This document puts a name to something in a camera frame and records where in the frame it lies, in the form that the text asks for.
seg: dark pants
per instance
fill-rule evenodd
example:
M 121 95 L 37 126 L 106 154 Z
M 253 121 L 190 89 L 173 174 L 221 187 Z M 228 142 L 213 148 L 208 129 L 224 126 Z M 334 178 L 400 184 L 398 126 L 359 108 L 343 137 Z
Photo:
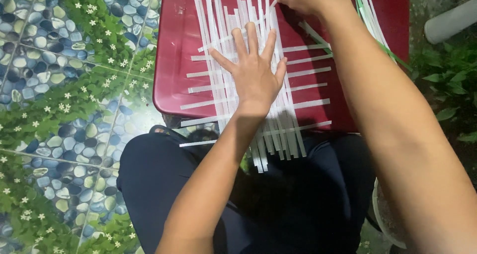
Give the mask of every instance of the dark pants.
M 146 254 L 156 250 L 176 196 L 205 154 L 179 143 L 164 133 L 144 134 L 121 157 L 118 189 Z M 251 220 L 229 202 L 214 234 L 216 253 L 355 253 L 373 191 L 367 146 L 355 135 L 304 143 L 306 158 L 269 157 L 265 176 L 294 179 L 279 216 Z

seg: person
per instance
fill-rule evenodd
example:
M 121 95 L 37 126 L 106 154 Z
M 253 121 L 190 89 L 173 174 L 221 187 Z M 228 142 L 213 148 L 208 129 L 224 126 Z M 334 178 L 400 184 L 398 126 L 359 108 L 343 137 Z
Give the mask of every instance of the person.
M 326 26 L 338 75 L 362 137 L 304 139 L 307 157 L 270 161 L 291 174 L 292 190 L 271 221 L 253 220 L 229 201 L 239 164 L 282 86 L 287 59 L 270 68 L 276 33 L 261 56 L 248 23 L 246 50 L 233 30 L 239 105 L 210 151 L 162 127 L 132 139 L 121 157 L 118 188 L 146 254 L 354 253 L 374 172 L 415 253 L 477 250 L 477 195 L 431 107 L 370 35 L 350 0 L 279 0 Z

